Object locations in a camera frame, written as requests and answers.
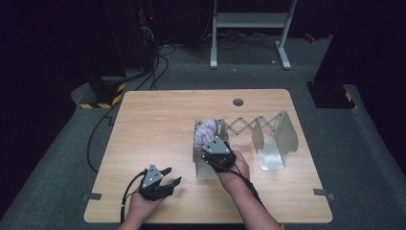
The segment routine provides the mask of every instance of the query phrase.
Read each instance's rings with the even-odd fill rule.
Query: metal bracket
[[[257,151],[260,168],[263,171],[282,170],[286,156],[290,151],[298,150],[298,134],[286,111],[266,121],[263,117],[255,120],[253,143]],[[271,136],[264,138],[262,127],[272,130]]]

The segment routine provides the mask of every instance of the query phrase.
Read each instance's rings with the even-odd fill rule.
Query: metal frame
[[[235,129],[235,124],[243,123],[240,129]],[[194,133],[196,128],[203,124],[201,120],[194,123]],[[228,131],[239,135],[244,130],[252,131],[252,140],[257,152],[260,168],[263,171],[284,169],[287,154],[295,152],[299,146],[298,135],[289,115],[286,111],[279,112],[271,120],[266,120],[263,116],[258,116],[251,122],[247,122],[242,117],[236,118],[229,125],[223,120],[216,120],[216,136],[230,144]],[[270,137],[264,137],[264,131],[270,132]],[[218,179],[213,168],[201,157],[203,150],[196,149],[193,145],[192,160],[196,167],[197,179]]]
[[[217,28],[283,28],[281,41],[276,41],[275,45],[280,55],[284,70],[290,70],[289,59],[283,46],[286,41],[293,12],[295,11],[297,0],[292,0],[289,12],[217,12],[217,0],[213,6],[213,37],[212,50],[210,54],[210,68],[217,68]]]

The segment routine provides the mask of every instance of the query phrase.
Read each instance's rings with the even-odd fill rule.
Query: stand leg
[[[213,4],[213,34],[212,34],[212,50],[210,53],[210,68],[217,68],[217,0]]]
[[[282,32],[282,39],[281,41],[276,41],[275,45],[277,46],[278,53],[281,57],[281,62],[283,65],[284,70],[290,70],[292,67],[290,66],[289,59],[287,58],[286,52],[284,51],[284,42],[286,41],[287,32],[289,31],[290,23],[292,22],[293,18],[293,11],[295,11],[297,0],[292,0],[290,3],[289,13],[286,17],[286,21],[284,22],[283,32]]]

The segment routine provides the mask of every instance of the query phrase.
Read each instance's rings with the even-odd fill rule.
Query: black curtain
[[[71,118],[87,82],[67,40],[61,1],[1,1],[0,217]]]
[[[314,79],[326,90],[355,84],[376,128],[406,172],[406,6],[353,0]]]

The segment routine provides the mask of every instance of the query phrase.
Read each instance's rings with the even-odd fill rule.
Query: yellow and black tape
[[[112,90],[109,93],[106,102],[81,102],[79,103],[81,108],[110,108],[114,107],[122,99],[123,90],[125,88],[125,83],[117,85],[117,90]]]

